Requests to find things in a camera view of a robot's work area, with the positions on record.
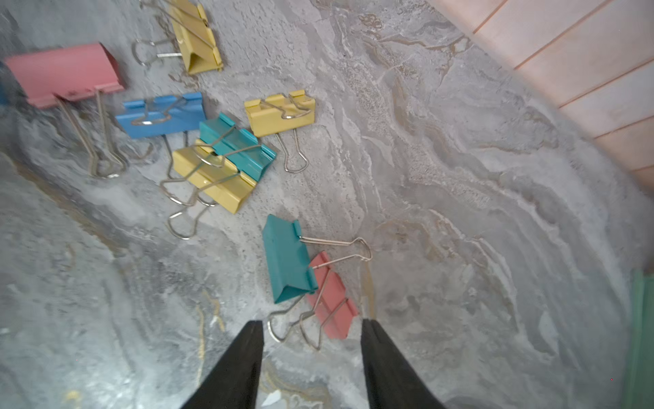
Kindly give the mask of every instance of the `pink binder clip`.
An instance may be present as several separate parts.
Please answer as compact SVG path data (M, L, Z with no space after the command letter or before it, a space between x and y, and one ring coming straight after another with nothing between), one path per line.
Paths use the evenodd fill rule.
M281 311L273 311L268 315L268 332L275 341L286 341L291 330L295 326L299 325L300 332L302 333L302 337L304 338L305 342L316 351L320 351L323 331L331 339L345 339L347 338L347 333L350 331L352 320L359 314L354 302L345 295L345 286L343 285L341 277L338 275L338 273L332 269L332 264L353 257L359 258L362 261L370 261L372 260L372 251L370 246L361 237L352 241L336 241L307 237L301 237L300 239L303 243L340 246L351 245L359 242L366 248L366 255L353 254L337 258L336 260L330 260L327 256L327 253L321 251L309 264L309 267L313 269L316 282L318 283L318 294L305 294L301 297L298 297L298 299L287 309ZM276 315L288 314L290 310L297 306L298 303L305 297L307 297L309 304L311 305L311 309L301 313L300 318L297 321L288 325L284 335L279 336L273 330L273 318ZM314 344L312 341L310 341L303 325L305 319L314 315L316 315L320 321L320 330L318 332L317 344Z
M59 106L73 125L90 156L89 174L93 177L111 178L120 175L127 167L109 137L102 93L122 91L118 63L100 43L60 48L9 57L6 65L27 94L27 102L36 108ZM98 155L91 139L66 105L66 101L79 101L95 96L105 142L111 158L120 166L116 173L97 173Z
M321 326L327 336L333 340L344 340L350 331L350 325L359 311L354 302L345 296L345 286L341 276L333 271L327 253L321 251L311 261L310 266L322 265L315 268L313 272L318 281L318 294L307 294L307 301L318 317ZM300 330L307 342L310 342L302 325L303 317L300 316Z

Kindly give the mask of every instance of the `wire handle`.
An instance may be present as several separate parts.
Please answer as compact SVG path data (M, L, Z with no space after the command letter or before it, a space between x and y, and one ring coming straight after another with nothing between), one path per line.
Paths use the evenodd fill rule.
M173 151L170 149L168 137L166 135L161 135L161 137L165 145L165 150L168 153L168 168L166 169L165 174L168 176L168 179L173 179L173 176L170 174L170 171L173 170ZM188 147L188 131L184 131L184 147Z
M231 131L233 131L235 128L236 128L236 125L233 125L230 129L228 129L224 134L222 134L222 135L221 135L221 136L220 136L220 137L219 137L219 138L218 138L218 139L217 139L213 144L211 144L211 145L214 145L215 143L218 143L219 141L221 141L224 137L226 137L226 136L227 136ZM189 172L186 176L184 176L184 177L177 177L177 178L171 178L170 175L169 175L168 179L164 179L163 181L159 182L159 188L162 190L163 194L165 194L165 195L166 195L170 200L172 200L173 202L175 202L175 203L177 203L177 204L180 204L180 205L182 205L182 206L193 206L193 205L195 204L196 200L197 200L197 196L196 196L196 195L192 194L191 197L189 198L189 200L188 200L187 202L185 202L185 201L181 200L180 198L178 198L177 196L175 196L175 195L174 195L172 192L170 192L168 189L166 189L166 188L164 187L164 185L166 185L166 184L168 184L168 183L181 183L181 182L185 182L185 181L187 181L189 177L191 177L195 172L197 172L197 171L202 167L202 165L208 163L207 160L208 160L210 157L212 157L212 155L213 155L213 153L209 153L207 156L205 156L204 159L202 160L202 162L198 163L197 166L194 167L193 170L191 170L191 172ZM217 166L217 167L220 168L220 167L223 166L223 165L222 165L223 163L224 163L224 161L221 162L221 165L216 165L216 164L211 164L211 165L212 165L212 166ZM232 177L238 175L239 173L240 173L240 171L237 172L237 173L235 173L234 175L232 175L232 176L230 177L230 179L231 179ZM204 190L204 189L206 189L206 188L209 188L209 187L212 187L212 186L215 186L215 185L217 185L217 184L218 184L218 183L212 183L211 185L204 186L204 187L202 188L202 190Z
M82 129L82 126L80 125L77 118L75 118L75 115L68 107L68 104L66 104L66 101L57 97L57 104L59 105L59 108L62 109L64 115L73 126L73 129L75 129L75 133L77 133L77 136L79 136L79 138L82 140L82 144L84 145L84 148L86 148L86 152L88 152L89 155L88 174L92 177L97 177L99 179L112 179L114 177L120 176L123 172L125 172L125 170L127 169L127 162L125 162L120 152L118 152L118 149L116 148L116 145L113 143L113 140L111 139L111 135L109 134L109 128L107 127L107 116L105 114L105 104L102 102L101 90L95 90L95 100L97 102L97 110L100 117L100 125L102 126L103 135L105 136L105 144L107 145L109 156L114 162L116 162L120 166L116 172L112 172L107 175L98 174L99 157L94 149L93 143L91 142L91 139L89 138L88 134Z
M229 175L227 177L223 177L222 179L219 179L219 180L217 180L215 182L209 183L208 185L202 186L201 188L195 189L187 202L184 202L184 201L180 200L179 198L177 198L174 194L170 193L170 191L168 191L166 188L164 188L163 185L165 185L166 183L178 183L178 182L186 181L186 180L188 180L189 175L187 175L186 177L179 177L179 178L176 178L176 179L166 179L164 181L159 182L159 187L163 190L163 192L166 194L166 196L168 196L168 198L170 200L172 200L173 202L175 202L177 204L180 204L182 206L190 207L190 206L193 206L196 203L200 193L204 192L205 190L207 190L210 187L214 187L216 185L219 185L220 183L225 183L226 181L229 181L230 179L233 179L233 178L237 177L240 174L241 174L241 171L238 171L238 172L233 173L233 174L231 174L231 175Z
M271 107L271 108L275 108L275 109L278 110L278 111L281 111L281 112L282 112L282 115L281 115L281 116L282 116L282 119L295 119L295 118L300 118L300 117L305 116L305 115L308 115L308 114L310 114L310 113L312 112L312 110L311 110L310 108L307 108L307 107L300 107L300 106L295 102L295 100L293 99L293 96L291 96L290 94L289 94L289 96L288 96L288 99L290 99L290 101L293 103L293 105L295 105L295 108L297 108L298 111L303 111L303 112L297 113L297 114L295 114L295 115L289 115L289 114L286 112L286 109L283 109L282 107L278 107L278 106L276 106L276 105L273 105L273 104L271 104L270 102L266 102L264 99L261 99L261 100L259 101L259 103L262 103L262 104L264 104L264 105L267 105L267 106L269 106L269 107Z
M218 137L218 139L216 139L216 140L213 141L212 143L209 143L209 144L206 144L206 143L195 143L195 144L193 144L193 147L194 147L194 148L213 148L213 145L217 145L217 144L219 144L220 141L222 141L223 139L225 139L225 137L227 137L227 135L229 135L229 134L230 134L233 130L235 130L235 129L236 129L236 124L232 125L232 126L230 127L230 129L228 129L227 131L225 131L221 136ZM206 163L207 165L209 165L209 166L216 166L216 167L218 167L218 168L222 168L222 167L224 166L224 164L225 164L225 159L224 159L224 158L223 158L223 159L220 161L220 163L217 164L217 165L214 164L214 163L212 163L212 162L210 162L210 161L208 161L208 159L209 159L210 157L212 157L213 153L209 153L207 156L205 156L205 157L203 158L202 156L200 156L199 151L198 151L197 149L194 149L193 151L195 152L196 156L197 156L197 157L198 157L202 162L205 162L205 163Z
M303 299L304 299L304 295L299 297L297 300L295 300L295 302L293 302L293 304L291 304L291 306L288 307L287 309L280 310L280 311L273 311L270 314L268 314L268 319L266 320L266 324L268 326L268 332L270 333L270 336L273 337L273 339L275 341L279 342L280 344L285 342L288 339L288 335L290 334L291 330L297 324L300 323L300 320L292 322L291 324L289 324L288 328L286 329L286 332L284 333L284 336L279 336L279 335L277 335L275 333L275 330L273 330L273 318L275 316L277 316L277 315L286 315L286 314L288 314L290 312L290 310L295 308L295 306L298 305L300 303L300 301L302 301Z
M168 42L172 43L174 41L175 39L163 39L159 41L136 39L131 44L131 55L134 57L134 60L136 60L136 62L141 64L143 67L149 67L153 62L155 62L159 58L181 57L182 56L181 52L160 52L155 54L154 57L152 57L151 59L143 61L141 58L139 58L139 54L136 52L136 48L139 44L145 44L145 45L157 47L160 46L161 44L168 43Z
M152 119L149 120L148 117L150 116L150 103L153 102L153 99L146 99L145 100L145 111L143 113L143 116L136 118L135 120L131 121L132 125L135 126L148 126L148 125L156 125L156 124L163 124L166 121L171 120L173 117L168 113L172 108L180 105L181 102L183 102L183 105L186 105L186 100L182 96L176 96L177 98L175 101L168 105L166 109L163 111L160 111L161 115L163 115L163 118L159 119Z
M185 213L185 212L189 209L189 207L183 207L181 210L174 212L172 215L168 216L168 219L166 219L166 222L165 222L165 226L166 226L166 228L167 228L168 231L169 231L173 236L175 236L176 238L178 238L178 239L182 239L182 240L190 240L190 238L192 238L193 236L195 236L195 235L196 235L196 232L197 232L197 230L198 230L198 222L199 222L199 220L200 220L200 217L202 217L202 215L203 215L207 210L209 210L209 208L211 208L211 207L215 207L215 206L218 204L216 201L213 201L213 202L205 202L205 201L202 200L202 198L200 198L199 196L198 196L198 201L199 201L201 204L203 204L205 207L204 207L204 208L203 208L203 209L198 213L197 216L195 216L195 217L193 218L193 223L191 224L191 233L190 233L188 236L185 236L185 235L183 235L183 234L177 232L177 231L173 228L173 226L171 225L171 221L172 221L175 217L181 216L183 213Z
M282 137L279 135L279 133L276 133L277 135L277 140L279 141L279 144L282 145L282 150L284 151L284 155L286 156L284 158L284 170L289 172L289 173L300 173L304 169L309 166L309 160L307 159L306 156L302 153L300 150L300 140L298 139L298 130L296 128L293 129L293 135L295 137L295 148L298 150L298 154L304 159L304 166L302 166L300 169L289 169L288 168L288 149L286 149L286 144L284 144L284 141L282 141Z
M332 269L328 268L327 269L327 274L325 274L325 278L324 278L324 280L322 280L322 285L320 286L320 292L318 293L318 298L316 298L316 303L313 304L313 308L311 308L310 311L303 312L302 314L300 314L300 319L298 320L300 322L300 332L302 333L302 338L304 338L304 342L309 344L316 351L320 351L320 345L322 343L322 328L334 316L336 311L338 311L338 309L340 309L340 307L347 301L347 298L343 299L342 303L340 303L339 306L329 314L327 319L320 325L320 329L318 330L318 344L316 345L316 344L312 343L309 340L307 332L304 330L304 325L303 324L304 324L305 315L306 315L306 318L309 318L309 317L311 317L311 316L313 316L315 314L316 309L318 308L318 304L320 304L320 301L322 301L322 294L325 291L325 288L327 288L327 281L329 280L331 275L332 275Z
M331 260L331 261L328 261L328 262L324 262L322 264L318 264L317 266L313 266L314 270L317 269L317 268L324 267L324 266L327 266L329 264L334 264L334 263L337 263L339 261L347 260L348 258L353 258L353 257L358 257L358 258L361 259L361 261L370 261L370 260L372 260L372 249L370 249L370 246L365 241L365 239L362 238L362 237L357 237L356 239L354 239L352 241L339 241L339 240L318 239L318 238L300 236L300 241L302 243L306 243L306 244L326 244L326 245L340 245L340 246L347 246L347 245L352 245L352 244L354 244L356 242L360 242L366 248L366 253L368 254L367 256L366 255L361 255L361 254L351 254L349 256L337 258L335 260Z

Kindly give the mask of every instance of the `stone surface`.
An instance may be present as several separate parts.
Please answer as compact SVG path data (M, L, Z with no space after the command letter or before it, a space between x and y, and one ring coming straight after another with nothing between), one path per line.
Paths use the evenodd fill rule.
M129 170L91 179L62 113L27 106L4 69L2 406L179 407L247 320L279 309L262 248L269 213L371 243L369 265L337 270L448 407L618 405L630 271L654 244L654 204L424 1L205 2L226 68L193 77L179 60L134 62L134 38L171 32L137 1L5 3L2 57L109 49L128 85L105 98L111 113L199 90L209 117L247 126L243 101L301 88L318 109L299 131L305 172L285 173L280 156L238 214L212 209L180 241L164 227L177 206L157 187L160 139L140 160L148 142L113 124ZM94 102L73 105L106 152ZM367 407L359 335L355 319L320 353L299 334L266 335L259 402L280 390L268 407Z

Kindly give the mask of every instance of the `pink wooden panel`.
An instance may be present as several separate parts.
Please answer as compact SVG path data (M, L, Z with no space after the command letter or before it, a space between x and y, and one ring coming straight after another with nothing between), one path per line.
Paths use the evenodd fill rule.
M613 0L518 68L556 106L654 58L654 0Z
M561 108L591 136L654 116L654 62Z
M635 171L634 176L643 186L654 190L654 167Z
M629 170L654 165L654 117L595 139L606 152Z
M429 3L459 29L472 32L502 4L502 0L429 0Z
M509 0L484 24L475 41L516 67L603 0Z

